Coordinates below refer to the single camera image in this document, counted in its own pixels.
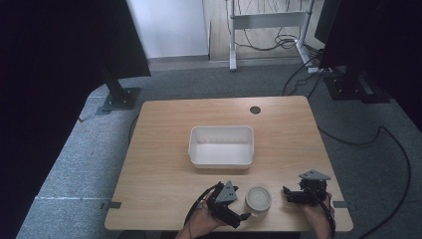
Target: wooden table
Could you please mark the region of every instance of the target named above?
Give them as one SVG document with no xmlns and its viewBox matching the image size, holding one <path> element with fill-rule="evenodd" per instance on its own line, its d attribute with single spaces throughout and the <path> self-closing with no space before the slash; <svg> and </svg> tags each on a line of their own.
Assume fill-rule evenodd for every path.
<svg viewBox="0 0 422 239">
<path fill-rule="evenodd" d="M 252 114 L 251 107 L 259 107 Z M 248 125 L 255 134 L 249 169 L 198 169 L 190 161 L 191 129 L 197 125 Z M 311 230 L 298 206 L 289 203 L 282 186 L 299 191 L 299 175 L 315 169 L 331 177 L 327 191 L 343 201 L 337 179 L 304 97 L 238 98 L 147 102 L 142 106 L 105 227 L 110 230 L 179 230 L 198 196 L 218 181 L 239 186 L 230 208 L 244 213 L 245 194 L 267 188 L 272 206 L 263 218 L 243 221 L 237 231 Z M 335 209 L 337 231 L 349 231 L 346 208 Z M 220 227 L 217 230 L 235 230 Z"/>
</svg>

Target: human hand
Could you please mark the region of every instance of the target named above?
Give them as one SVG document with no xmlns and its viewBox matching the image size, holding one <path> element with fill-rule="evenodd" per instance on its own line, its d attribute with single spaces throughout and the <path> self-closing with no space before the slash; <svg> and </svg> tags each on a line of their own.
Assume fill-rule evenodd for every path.
<svg viewBox="0 0 422 239">
<path fill-rule="evenodd" d="M 189 221 L 187 221 L 186 225 L 177 234 L 176 239 L 193 239 L 206 235 L 219 226 L 226 225 L 226 223 L 211 215 L 208 211 L 206 201 L 202 200 Z"/>
<path fill-rule="evenodd" d="M 334 208 L 330 205 L 331 202 L 331 194 L 328 193 L 325 201 L 323 204 L 328 208 L 329 212 L 331 213 L 332 217 L 334 216 Z M 309 206 L 306 204 L 300 204 L 300 208 L 304 213 L 308 223 L 310 224 L 311 228 L 314 231 L 317 239 L 327 239 L 330 238 L 331 235 L 331 228 L 329 226 L 329 222 L 326 219 L 326 215 L 323 209 L 317 206 Z"/>
</svg>

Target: metal stand leg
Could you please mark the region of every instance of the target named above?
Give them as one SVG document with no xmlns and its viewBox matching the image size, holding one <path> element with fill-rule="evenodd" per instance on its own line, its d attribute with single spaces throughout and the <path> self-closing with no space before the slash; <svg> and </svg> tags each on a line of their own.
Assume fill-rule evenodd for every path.
<svg viewBox="0 0 422 239">
<path fill-rule="evenodd" d="M 231 0 L 230 4 L 230 32 L 232 35 L 230 36 L 230 72 L 236 72 L 236 41 L 235 41 L 235 28 L 234 28 L 234 19 L 235 19 L 235 2 Z"/>
</svg>

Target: black curtain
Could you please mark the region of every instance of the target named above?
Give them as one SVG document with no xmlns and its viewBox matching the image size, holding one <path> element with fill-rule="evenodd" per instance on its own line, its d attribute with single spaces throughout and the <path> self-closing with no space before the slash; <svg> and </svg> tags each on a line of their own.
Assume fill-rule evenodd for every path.
<svg viewBox="0 0 422 239">
<path fill-rule="evenodd" d="M 149 76 L 123 0 L 0 1 L 0 237 L 14 238 L 88 95 Z"/>
</svg>

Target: metal rack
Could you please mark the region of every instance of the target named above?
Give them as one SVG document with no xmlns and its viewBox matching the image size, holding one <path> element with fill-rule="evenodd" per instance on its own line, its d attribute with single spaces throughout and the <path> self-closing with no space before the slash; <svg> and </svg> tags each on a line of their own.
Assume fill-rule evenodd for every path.
<svg viewBox="0 0 422 239">
<path fill-rule="evenodd" d="M 236 41 L 235 30 L 274 28 L 274 27 L 301 27 L 301 35 L 296 42 L 296 48 L 302 61 L 308 68 L 312 67 L 310 57 L 304 50 L 304 40 L 310 24 L 311 14 L 315 0 L 310 0 L 305 12 L 286 12 L 259 15 L 235 15 L 235 0 L 231 0 L 231 15 L 229 19 L 231 40 L 230 40 L 230 71 L 236 72 Z"/>
</svg>

